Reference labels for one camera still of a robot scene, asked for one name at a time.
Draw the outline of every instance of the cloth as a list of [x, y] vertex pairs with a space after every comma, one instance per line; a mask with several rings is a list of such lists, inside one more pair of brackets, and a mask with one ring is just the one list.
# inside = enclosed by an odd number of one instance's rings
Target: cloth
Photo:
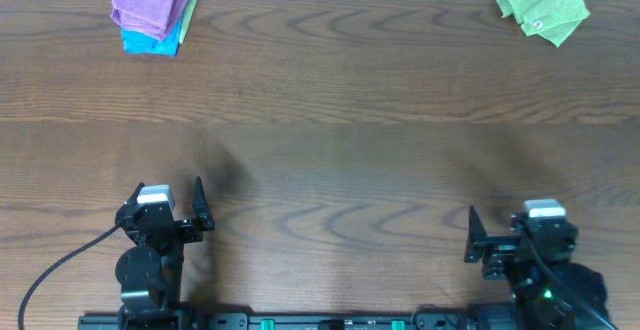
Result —
[[496, 0], [502, 17], [511, 14], [527, 36], [540, 35], [556, 47], [589, 16], [582, 0]]
[[198, 0], [189, 0], [187, 2], [187, 6], [184, 7], [184, 12], [182, 13], [182, 27], [180, 28], [180, 44], [184, 42], [184, 38], [187, 36], [187, 30], [189, 30], [193, 10], [195, 9], [197, 2]]
[[188, 0], [112, 0], [111, 18], [121, 27], [166, 39]]
[[182, 18], [178, 19], [178, 23], [164, 41], [157, 40], [137, 31], [122, 28], [124, 51], [129, 54], [176, 56], [181, 25]]

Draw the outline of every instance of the blue cloth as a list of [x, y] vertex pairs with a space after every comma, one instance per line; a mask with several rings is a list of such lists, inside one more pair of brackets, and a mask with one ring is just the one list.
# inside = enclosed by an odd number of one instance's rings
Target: blue cloth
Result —
[[182, 18], [178, 20], [171, 34], [164, 40], [160, 41], [151, 36], [147, 36], [137, 31], [122, 28], [122, 43], [124, 51], [128, 54], [157, 54], [176, 56], [178, 52], [178, 40], [180, 39], [180, 28], [182, 27]]

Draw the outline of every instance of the wooden tabletop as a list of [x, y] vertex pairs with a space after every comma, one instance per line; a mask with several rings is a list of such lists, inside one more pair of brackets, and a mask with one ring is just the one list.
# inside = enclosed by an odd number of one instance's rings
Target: wooden tabletop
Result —
[[[217, 229], [183, 299], [408, 312], [510, 299], [462, 261], [555, 197], [622, 329], [640, 327], [640, 0], [585, 0], [560, 48], [494, 0], [199, 0], [176, 58], [122, 50], [110, 0], [0, 0], [0, 328], [139, 181]], [[28, 329], [120, 306], [120, 231], [36, 291]]]

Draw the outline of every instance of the purple cloth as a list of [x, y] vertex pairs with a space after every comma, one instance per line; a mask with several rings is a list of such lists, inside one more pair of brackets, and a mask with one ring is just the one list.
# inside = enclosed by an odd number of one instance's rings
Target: purple cloth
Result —
[[112, 0], [111, 18], [127, 30], [165, 40], [188, 0]]

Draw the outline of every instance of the green cloth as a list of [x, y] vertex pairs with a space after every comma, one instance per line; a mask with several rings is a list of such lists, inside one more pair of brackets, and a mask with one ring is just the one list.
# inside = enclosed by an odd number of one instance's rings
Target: green cloth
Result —
[[189, 0], [187, 5], [184, 7], [184, 12], [182, 13], [182, 27], [180, 28], [180, 38], [178, 39], [180, 44], [182, 44], [184, 42], [184, 38], [187, 37], [187, 30], [189, 30], [191, 16], [193, 16], [193, 9], [195, 9], [197, 2], [198, 0]]
[[496, 0], [502, 17], [511, 14], [527, 36], [540, 35], [560, 46], [589, 16], [582, 0]]

